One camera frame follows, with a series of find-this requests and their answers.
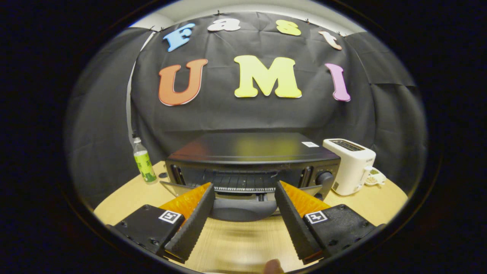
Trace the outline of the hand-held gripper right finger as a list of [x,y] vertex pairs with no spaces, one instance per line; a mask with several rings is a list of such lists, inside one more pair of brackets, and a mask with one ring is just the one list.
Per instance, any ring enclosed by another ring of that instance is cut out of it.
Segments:
[[348,205],[330,206],[285,182],[278,182],[275,201],[303,264],[324,260],[382,231]]

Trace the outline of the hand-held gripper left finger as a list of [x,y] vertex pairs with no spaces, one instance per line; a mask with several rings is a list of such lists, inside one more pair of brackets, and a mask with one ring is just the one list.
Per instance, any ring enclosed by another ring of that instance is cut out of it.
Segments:
[[189,259],[215,200],[210,182],[159,207],[145,204],[108,229],[156,256]]

